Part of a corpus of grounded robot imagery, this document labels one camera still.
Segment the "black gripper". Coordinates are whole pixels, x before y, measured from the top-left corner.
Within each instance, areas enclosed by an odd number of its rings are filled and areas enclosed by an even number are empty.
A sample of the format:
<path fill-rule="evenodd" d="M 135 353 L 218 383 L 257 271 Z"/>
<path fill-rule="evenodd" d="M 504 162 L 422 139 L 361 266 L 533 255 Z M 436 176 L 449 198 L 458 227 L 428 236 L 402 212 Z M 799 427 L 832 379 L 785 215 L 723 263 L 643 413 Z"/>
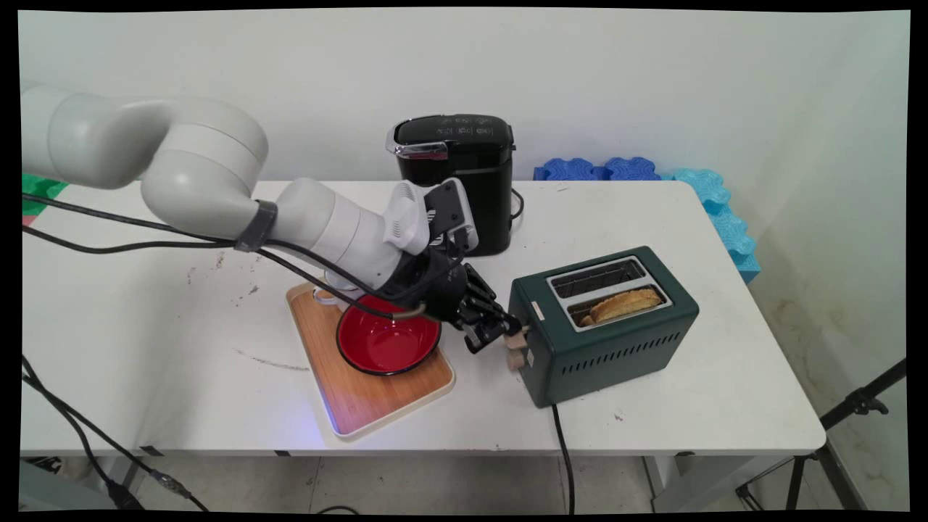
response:
<path fill-rule="evenodd" d="M 407 310 L 425 305 L 424 314 L 443 323 L 460 323 L 460 304 L 482 320 L 464 325 L 465 344 L 477 354 L 497 338 L 523 330 L 519 318 L 497 303 L 497 295 L 472 265 L 463 265 L 447 252 L 427 248 L 418 255 L 401 255 L 390 277 L 390 301 Z"/>

